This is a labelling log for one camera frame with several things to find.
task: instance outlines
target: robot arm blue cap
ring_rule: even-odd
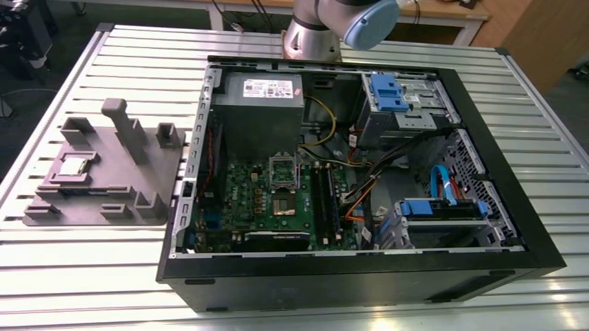
[[[343,42],[355,50],[368,50],[384,40],[396,24],[396,0],[380,0],[356,15],[343,36]]]

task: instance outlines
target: blue bracket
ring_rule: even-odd
[[[454,199],[454,195],[451,194],[451,184],[450,184],[450,175],[449,170],[443,165],[434,165],[430,173],[430,191],[431,197],[438,197],[438,173],[442,176],[442,186],[443,186],[443,195],[446,199],[450,201],[450,205],[457,205],[457,199]]]
[[[409,215],[433,215],[430,201],[427,200],[406,200],[401,202],[401,213]]]
[[[402,98],[403,88],[390,74],[371,74],[371,90],[376,100],[376,109],[386,112],[407,112],[409,104]]]
[[[478,205],[478,211],[481,212],[481,216],[487,217],[489,215],[487,204],[483,201],[477,201],[477,205]]]

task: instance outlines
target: yellow wire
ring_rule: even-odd
[[[330,131],[330,134],[322,140],[315,141],[314,143],[303,143],[303,144],[299,145],[300,147],[311,147],[311,146],[320,145],[327,140],[330,140],[331,137],[334,136],[334,134],[335,134],[335,126],[336,126],[336,118],[335,118],[335,115],[332,114],[331,109],[327,107],[327,105],[323,102],[319,101],[319,99],[316,99],[315,97],[311,97],[308,95],[306,95],[304,97],[311,99],[311,100],[314,100],[314,102],[316,102],[319,104],[319,106],[323,107],[324,111],[327,112],[327,114],[331,117],[331,131]]]

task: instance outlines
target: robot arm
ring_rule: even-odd
[[[375,47],[396,24],[398,2],[407,0],[296,0],[284,56],[336,61],[339,39],[356,50]]]

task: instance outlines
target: green motherboard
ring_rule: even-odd
[[[347,192],[344,169],[330,166],[334,194],[339,201],[340,194]],[[319,165],[290,166],[287,162],[275,162],[272,171],[268,163],[230,162],[227,166],[227,185],[220,227],[218,232],[208,232],[207,246],[210,252],[231,252],[232,240],[242,233],[255,231],[304,232],[310,234],[310,246],[306,250],[352,250],[356,246],[355,229],[342,227],[336,238],[319,238],[314,215],[312,171]],[[271,188],[272,182],[295,182],[295,189]],[[324,219],[328,228],[339,219]]]

